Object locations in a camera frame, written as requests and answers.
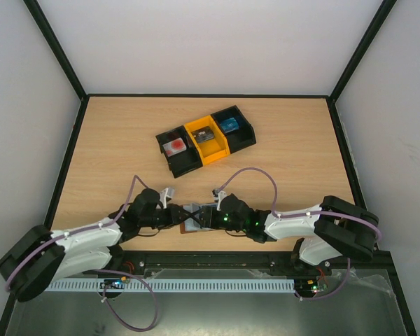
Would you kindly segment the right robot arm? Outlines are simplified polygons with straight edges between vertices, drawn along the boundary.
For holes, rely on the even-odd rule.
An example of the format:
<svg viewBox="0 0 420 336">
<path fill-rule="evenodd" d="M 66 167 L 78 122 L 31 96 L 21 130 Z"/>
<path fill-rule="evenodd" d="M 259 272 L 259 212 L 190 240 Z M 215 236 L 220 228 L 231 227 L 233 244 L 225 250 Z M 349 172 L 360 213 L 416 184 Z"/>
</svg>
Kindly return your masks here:
<svg viewBox="0 0 420 336">
<path fill-rule="evenodd" d="M 234 231 L 260 244 L 296 238 L 291 265 L 299 274 L 340 256 L 368 262 L 382 238 L 374 214 L 335 196 L 306 209 L 273 212 L 255 210 L 220 192 L 215 203 L 192 203 L 184 209 L 184 225 L 191 231 Z"/>
</svg>

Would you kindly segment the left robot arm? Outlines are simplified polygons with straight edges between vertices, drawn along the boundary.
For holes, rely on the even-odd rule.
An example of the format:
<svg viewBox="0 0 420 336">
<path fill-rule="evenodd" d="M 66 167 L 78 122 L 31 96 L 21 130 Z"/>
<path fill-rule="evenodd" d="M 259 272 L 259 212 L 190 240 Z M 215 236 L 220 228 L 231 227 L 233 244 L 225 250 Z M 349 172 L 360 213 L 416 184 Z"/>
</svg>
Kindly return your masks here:
<svg viewBox="0 0 420 336">
<path fill-rule="evenodd" d="M 88 271 L 119 270 L 122 243 L 142 228 L 161 231 L 196 217 L 170 199 L 168 190 L 145 188 L 134 201 L 95 223 L 53 231 L 34 226 L 0 259 L 6 291 L 26 302 L 54 281 Z"/>
</svg>

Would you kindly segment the brown leather card holder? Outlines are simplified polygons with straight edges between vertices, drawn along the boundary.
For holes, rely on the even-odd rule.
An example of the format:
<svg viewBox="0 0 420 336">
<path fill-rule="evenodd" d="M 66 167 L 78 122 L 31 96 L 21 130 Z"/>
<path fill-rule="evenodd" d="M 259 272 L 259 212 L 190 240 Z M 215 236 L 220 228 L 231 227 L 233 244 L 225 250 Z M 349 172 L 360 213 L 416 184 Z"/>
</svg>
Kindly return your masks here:
<svg viewBox="0 0 420 336">
<path fill-rule="evenodd" d="M 195 213 L 194 217 L 197 219 L 201 219 L 202 210 L 204 207 L 217 207 L 217 203 L 207 203 L 207 204 L 198 204 L 198 203 L 190 203 L 188 205 L 183 205 L 183 209 L 189 211 L 190 213 Z M 180 232 L 181 234 L 188 234 L 194 232 L 203 232 L 209 231 L 210 228 L 202 227 L 197 221 L 192 218 L 186 219 L 180 225 Z"/>
</svg>

